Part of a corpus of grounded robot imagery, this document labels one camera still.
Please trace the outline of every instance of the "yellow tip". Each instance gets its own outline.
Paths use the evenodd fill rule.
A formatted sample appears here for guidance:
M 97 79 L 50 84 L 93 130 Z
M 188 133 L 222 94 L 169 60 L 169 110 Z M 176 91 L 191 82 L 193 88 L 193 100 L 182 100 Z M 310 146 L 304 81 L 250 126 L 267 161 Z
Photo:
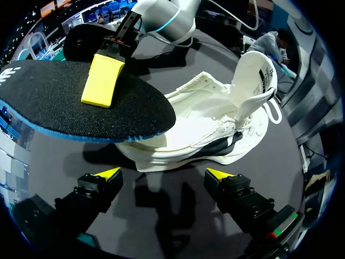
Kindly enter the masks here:
M 104 177 L 106 179 L 106 181 L 108 181 L 109 178 L 112 177 L 120 169 L 121 169 L 121 167 L 117 167 L 115 169 L 111 169 L 111 170 L 104 171 L 104 172 L 98 173 L 98 174 L 93 174 L 93 175 L 94 176 Z
M 213 174 L 219 181 L 221 181 L 223 178 L 227 178 L 228 176 L 235 176 L 234 174 L 224 173 L 222 171 L 218 171 L 212 168 L 206 168 L 206 170 Z

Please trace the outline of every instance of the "sneaker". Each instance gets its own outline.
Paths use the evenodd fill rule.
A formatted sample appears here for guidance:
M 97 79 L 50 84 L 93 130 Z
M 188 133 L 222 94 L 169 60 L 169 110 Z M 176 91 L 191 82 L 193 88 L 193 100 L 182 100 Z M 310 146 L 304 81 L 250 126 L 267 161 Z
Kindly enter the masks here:
M 276 92 L 277 74 L 271 60 L 250 51 L 239 60 L 232 84 L 222 84 L 202 72 L 167 94 L 176 114 L 169 131 L 116 145 L 135 161 L 139 172 L 175 169 L 201 159 L 228 165 L 261 142 L 269 120 L 281 122 L 280 109 L 273 100 Z M 277 120 L 267 101 L 276 110 Z

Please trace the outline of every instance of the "black shoe stripe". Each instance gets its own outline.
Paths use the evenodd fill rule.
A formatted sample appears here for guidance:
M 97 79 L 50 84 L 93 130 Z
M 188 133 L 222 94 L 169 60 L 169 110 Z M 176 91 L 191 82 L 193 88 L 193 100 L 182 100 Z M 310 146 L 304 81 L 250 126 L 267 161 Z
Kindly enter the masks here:
M 211 155 L 227 155 L 233 151 L 233 149 L 235 148 L 235 143 L 238 140 L 242 139 L 242 137 L 243 137 L 242 132 L 236 132 L 233 135 L 231 145 L 229 146 L 227 145 L 228 137 L 217 139 L 207 144 L 202 149 L 200 149 L 197 153 L 195 153 L 194 155 L 186 159 L 201 158 L 203 156 L 211 156 Z

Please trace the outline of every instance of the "white cable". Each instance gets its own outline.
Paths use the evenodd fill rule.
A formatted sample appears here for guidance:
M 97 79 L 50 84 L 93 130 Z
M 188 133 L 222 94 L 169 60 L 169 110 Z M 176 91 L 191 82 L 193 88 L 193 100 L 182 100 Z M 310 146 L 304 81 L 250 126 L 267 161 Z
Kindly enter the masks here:
M 162 38 L 160 38 L 160 37 L 158 37 L 157 35 L 154 35 L 154 34 L 152 34 L 152 33 L 147 33 L 147 34 L 145 34 L 145 35 L 142 37 L 142 39 L 143 39 L 144 37 L 147 37 L 147 36 L 151 36 L 151 37 L 153 37 L 153 38 L 155 38 L 155 39 L 158 39 L 159 41 L 161 41 L 161 42 L 163 42 L 163 43 L 165 43 L 165 44 L 169 44 L 169 45 L 172 45 L 172 46 L 175 46 L 175 47 L 191 47 L 191 46 L 193 45 L 193 37 L 191 37 L 190 43 L 189 43 L 188 45 L 180 45 L 180 44 L 176 44 L 176 43 L 173 43 L 173 42 L 169 42 L 169 41 L 167 41 L 167 40 L 165 40 L 165 39 L 162 39 Z
M 252 30 L 252 31 L 256 31 L 257 28 L 259 27 L 259 11 L 258 11 L 258 4 L 257 4 L 257 0 L 253 0 L 254 2 L 254 9 L 255 9 L 255 16 L 256 16 L 256 25 L 254 28 L 249 27 L 247 24 L 245 24 L 244 22 L 242 22 L 239 18 L 237 18 L 235 15 L 233 15 L 231 12 L 227 11 L 224 7 L 220 6 L 219 4 L 217 4 L 215 1 L 213 0 L 207 0 L 210 3 L 218 6 L 219 8 L 221 8 L 224 12 L 226 12 L 228 15 L 231 15 L 235 20 L 239 21 L 240 23 L 242 23 L 245 27 L 247 27 L 248 29 Z

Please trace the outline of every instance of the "black table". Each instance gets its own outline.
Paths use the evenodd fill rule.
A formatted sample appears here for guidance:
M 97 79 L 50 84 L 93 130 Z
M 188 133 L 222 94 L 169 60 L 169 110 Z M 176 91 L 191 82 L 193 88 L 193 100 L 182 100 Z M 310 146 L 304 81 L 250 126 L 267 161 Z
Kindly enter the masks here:
M 231 83 L 238 58 L 209 36 L 196 31 L 191 49 L 174 49 L 145 38 L 134 53 L 136 74 L 164 94 L 174 91 L 202 71 Z M 222 166 L 197 161 L 164 173 L 141 174 L 114 144 L 74 142 L 34 133 L 31 143 L 29 192 L 50 205 L 64 197 L 85 173 L 122 167 L 124 187 L 106 214 L 88 230 L 104 251 L 131 258 L 235 258 L 251 237 L 230 215 L 223 215 L 203 187 L 207 167 L 242 173 L 275 209 L 299 208 L 303 176 L 299 150 L 285 118 L 269 124 L 262 142 L 237 162 Z

